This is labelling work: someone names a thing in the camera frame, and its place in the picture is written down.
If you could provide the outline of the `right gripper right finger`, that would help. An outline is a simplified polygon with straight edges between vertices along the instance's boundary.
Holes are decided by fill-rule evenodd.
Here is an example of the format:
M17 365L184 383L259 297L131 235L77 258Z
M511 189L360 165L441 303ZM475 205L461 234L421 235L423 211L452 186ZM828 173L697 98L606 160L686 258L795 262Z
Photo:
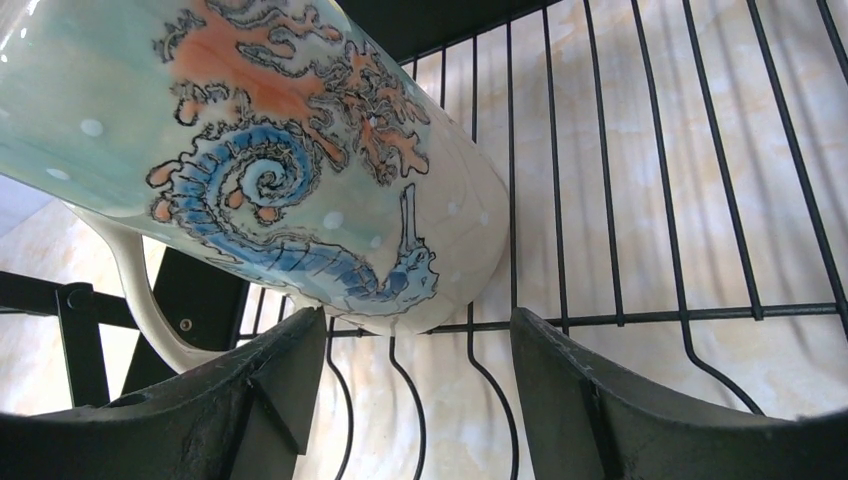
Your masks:
M847 415L745 413L677 392L573 341L530 310L510 319L539 479L843 479Z

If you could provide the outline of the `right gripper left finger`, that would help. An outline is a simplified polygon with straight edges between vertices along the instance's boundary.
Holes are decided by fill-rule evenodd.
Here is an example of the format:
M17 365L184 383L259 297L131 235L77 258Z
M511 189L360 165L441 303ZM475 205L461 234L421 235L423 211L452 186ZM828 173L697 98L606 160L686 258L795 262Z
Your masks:
M102 407L1 418L5 479L289 479L326 346L322 309Z

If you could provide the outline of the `beige mug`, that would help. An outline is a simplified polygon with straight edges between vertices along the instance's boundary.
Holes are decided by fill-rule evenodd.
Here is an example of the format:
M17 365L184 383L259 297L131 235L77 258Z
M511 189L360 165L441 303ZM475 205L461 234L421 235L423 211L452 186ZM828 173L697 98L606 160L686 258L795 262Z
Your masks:
M110 247L176 372L189 345L144 237L388 336L493 277L508 192L490 158L333 1L5 1L1 171Z

